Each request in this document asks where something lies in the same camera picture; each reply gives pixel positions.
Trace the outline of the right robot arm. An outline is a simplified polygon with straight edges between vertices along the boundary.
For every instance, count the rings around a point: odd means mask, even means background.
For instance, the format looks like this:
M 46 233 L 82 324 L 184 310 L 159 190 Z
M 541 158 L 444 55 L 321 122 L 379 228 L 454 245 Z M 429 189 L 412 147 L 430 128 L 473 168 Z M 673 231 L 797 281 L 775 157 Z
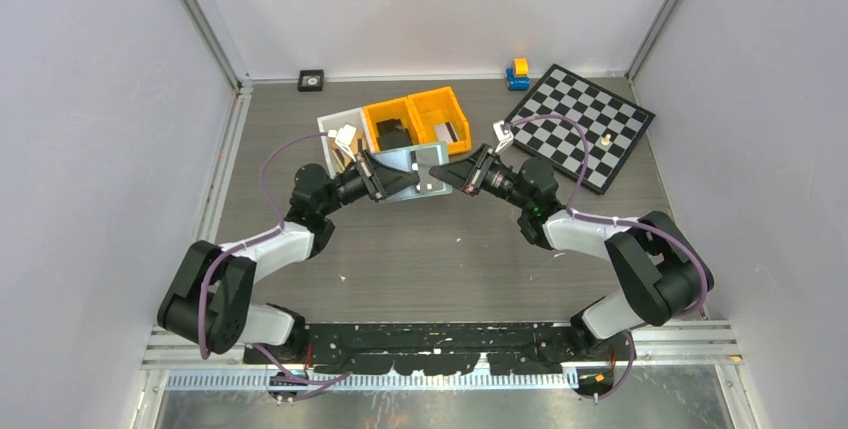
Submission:
M 598 358 L 611 337 L 625 330 L 662 326 L 699 309 L 714 285 L 711 272 L 667 214 L 615 218 L 569 209 L 557 198 L 559 184 L 545 159 L 529 158 L 513 170 L 482 145 L 429 173 L 470 196 L 485 191 L 519 208 L 517 223 L 532 245 L 611 263 L 619 290 L 571 320 L 571 346 L 584 359 Z

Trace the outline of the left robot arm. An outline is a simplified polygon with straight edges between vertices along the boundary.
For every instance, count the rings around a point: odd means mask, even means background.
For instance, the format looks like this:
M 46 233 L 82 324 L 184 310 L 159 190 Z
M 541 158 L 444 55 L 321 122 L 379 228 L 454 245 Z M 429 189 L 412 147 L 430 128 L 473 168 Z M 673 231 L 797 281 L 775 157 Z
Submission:
M 417 185 L 419 175 L 390 167 L 364 151 L 335 176 L 316 163 L 298 169 L 289 209 L 269 230 L 218 245 L 192 243 L 157 311 L 159 327 L 195 343 L 202 358 L 237 344 L 266 345 L 284 363 L 307 347 L 295 329 L 302 318 L 272 304 L 252 301 L 254 285 L 272 273 L 317 256 L 335 225 L 329 216 L 359 199 L 386 200 Z

